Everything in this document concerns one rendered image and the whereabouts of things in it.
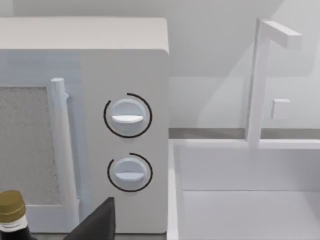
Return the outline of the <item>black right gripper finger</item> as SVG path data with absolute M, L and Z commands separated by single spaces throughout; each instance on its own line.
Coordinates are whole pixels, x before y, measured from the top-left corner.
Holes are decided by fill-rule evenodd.
M 115 240 L 115 198 L 108 197 L 63 240 Z

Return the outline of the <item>white microwave knob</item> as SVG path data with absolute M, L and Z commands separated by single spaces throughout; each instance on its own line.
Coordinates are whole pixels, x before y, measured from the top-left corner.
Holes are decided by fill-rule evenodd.
M 114 181 L 126 190 L 138 189 L 147 176 L 147 168 L 141 160 L 126 157 L 118 160 L 113 167 Z
M 145 107 L 133 98 L 123 98 L 111 104 L 107 119 L 123 135 L 135 135 L 143 128 L 147 118 Z

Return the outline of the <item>dark bottle with gold cap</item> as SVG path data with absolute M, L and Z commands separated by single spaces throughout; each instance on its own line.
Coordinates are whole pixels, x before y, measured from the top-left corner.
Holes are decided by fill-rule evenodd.
M 31 235 L 26 204 L 17 190 L 0 192 L 0 240 L 37 240 Z

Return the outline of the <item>microwave door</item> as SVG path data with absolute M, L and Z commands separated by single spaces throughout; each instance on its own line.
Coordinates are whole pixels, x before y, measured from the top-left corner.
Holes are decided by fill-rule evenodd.
M 51 80 L 63 78 L 81 219 L 83 91 L 76 50 L 0 50 L 0 192 L 17 190 L 33 233 L 68 233 Z

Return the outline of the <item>white sink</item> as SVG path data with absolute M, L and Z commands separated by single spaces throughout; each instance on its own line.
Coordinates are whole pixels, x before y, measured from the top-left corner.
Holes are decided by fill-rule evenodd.
M 171 139 L 178 240 L 320 240 L 320 140 Z

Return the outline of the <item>pale microwave oven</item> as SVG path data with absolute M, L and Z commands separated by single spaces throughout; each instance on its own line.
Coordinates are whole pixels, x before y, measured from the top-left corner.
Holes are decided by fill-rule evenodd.
M 83 159 L 79 163 L 82 222 L 114 197 L 119 234 L 163 234 L 168 224 L 169 41 L 163 18 L 0 17 L 1 50 L 80 54 Z M 146 111 L 139 133 L 118 133 L 108 109 L 134 99 Z M 147 169 L 136 189 L 118 187 L 113 167 L 136 158 Z

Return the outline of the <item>tall white tap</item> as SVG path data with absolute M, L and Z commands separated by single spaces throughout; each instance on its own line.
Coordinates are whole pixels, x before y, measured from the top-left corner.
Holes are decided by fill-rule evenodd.
M 284 49 L 299 50 L 302 47 L 303 34 L 270 18 L 256 20 L 245 125 L 245 139 L 251 149 L 258 148 L 261 139 L 263 106 L 272 42 Z

